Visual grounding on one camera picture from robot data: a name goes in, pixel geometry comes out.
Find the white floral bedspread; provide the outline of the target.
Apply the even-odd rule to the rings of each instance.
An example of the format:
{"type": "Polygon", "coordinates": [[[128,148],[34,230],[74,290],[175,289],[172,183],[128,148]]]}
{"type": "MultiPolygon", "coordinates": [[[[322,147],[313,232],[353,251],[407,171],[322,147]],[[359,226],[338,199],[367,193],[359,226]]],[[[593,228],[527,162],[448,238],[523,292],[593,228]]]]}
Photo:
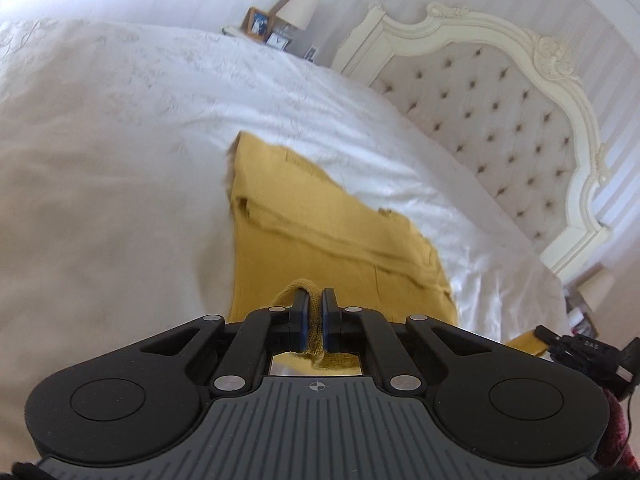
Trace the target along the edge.
{"type": "Polygon", "coordinates": [[[42,378],[206,313],[228,315],[229,150],[247,131],[435,245],[465,330],[567,331],[562,285],[477,180],[390,102],[198,30],[1,26],[1,463],[33,460],[42,378]]]}

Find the small alarm clock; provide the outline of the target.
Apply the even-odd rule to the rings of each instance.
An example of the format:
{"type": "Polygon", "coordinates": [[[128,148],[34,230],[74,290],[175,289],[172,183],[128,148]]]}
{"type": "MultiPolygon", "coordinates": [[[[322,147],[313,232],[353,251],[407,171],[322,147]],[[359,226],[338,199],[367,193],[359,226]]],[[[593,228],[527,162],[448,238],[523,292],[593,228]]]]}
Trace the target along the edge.
{"type": "Polygon", "coordinates": [[[278,51],[285,51],[291,40],[292,38],[284,32],[281,32],[280,30],[273,30],[270,32],[270,35],[266,40],[266,45],[278,51]]]}

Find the white bedside lamp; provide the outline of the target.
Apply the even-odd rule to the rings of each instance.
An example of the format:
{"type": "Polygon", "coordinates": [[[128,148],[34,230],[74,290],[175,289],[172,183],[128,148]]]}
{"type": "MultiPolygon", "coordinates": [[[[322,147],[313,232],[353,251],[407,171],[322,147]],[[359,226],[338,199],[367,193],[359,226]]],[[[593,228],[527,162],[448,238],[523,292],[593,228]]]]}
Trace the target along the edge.
{"type": "Polygon", "coordinates": [[[316,13],[320,0],[288,0],[276,12],[274,29],[286,32],[290,28],[306,30],[316,13]]]}

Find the small white picture frame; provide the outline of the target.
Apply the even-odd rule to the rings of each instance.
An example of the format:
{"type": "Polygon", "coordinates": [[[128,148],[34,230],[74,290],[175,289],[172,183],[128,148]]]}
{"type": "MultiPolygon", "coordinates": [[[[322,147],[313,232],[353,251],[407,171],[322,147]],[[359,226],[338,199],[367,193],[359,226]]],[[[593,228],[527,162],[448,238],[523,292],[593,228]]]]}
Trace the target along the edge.
{"type": "Polygon", "coordinates": [[[316,57],[316,54],[317,54],[317,48],[316,47],[309,47],[308,50],[306,51],[306,53],[303,56],[303,60],[313,63],[314,62],[314,58],[316,57]]]}

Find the yellow knit sweater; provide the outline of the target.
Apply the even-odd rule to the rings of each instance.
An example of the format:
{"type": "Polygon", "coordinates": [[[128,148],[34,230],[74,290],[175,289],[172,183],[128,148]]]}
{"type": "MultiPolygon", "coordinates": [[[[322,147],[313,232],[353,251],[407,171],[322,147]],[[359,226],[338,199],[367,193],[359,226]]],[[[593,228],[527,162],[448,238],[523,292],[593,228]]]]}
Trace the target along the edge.
{"type": "Polygon", "coordinates": [[[530,241],[445,152],[422,170],[353,188],[285,145],[240,132],[228,153],[233,285],[228,318],[287,307],[296,290],[390,322],[423,314],[540,356],[560,283],[530,241]],[[374,194],[378,182],[382,192],[374,194]]]}

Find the cream tufted headboard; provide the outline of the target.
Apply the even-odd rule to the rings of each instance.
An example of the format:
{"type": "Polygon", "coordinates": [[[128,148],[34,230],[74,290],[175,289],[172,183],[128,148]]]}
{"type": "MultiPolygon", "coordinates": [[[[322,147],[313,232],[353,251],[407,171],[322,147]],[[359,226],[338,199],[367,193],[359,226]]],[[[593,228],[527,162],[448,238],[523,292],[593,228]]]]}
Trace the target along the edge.
{"type": "Polygon", "coordinates": [[[375,5],[331,66],[469,170],[560,280],[610,237],[592,206],[605,147],[564,42],[461,6],[433,2],[405,24],[375,5]]]}

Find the wooden photo frame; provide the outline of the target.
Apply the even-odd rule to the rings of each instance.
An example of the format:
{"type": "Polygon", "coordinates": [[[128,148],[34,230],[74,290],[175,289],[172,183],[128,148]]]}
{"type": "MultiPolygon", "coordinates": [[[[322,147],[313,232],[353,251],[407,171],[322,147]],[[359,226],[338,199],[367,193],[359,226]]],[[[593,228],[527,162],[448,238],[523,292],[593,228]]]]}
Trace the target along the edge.
{"type": "Polygon", "coordinates": [[[273,16],[263,10],[252,6],[247,10],[242,25],[242,32],[251,40],[264,44],[271,32],[273,16]]]}

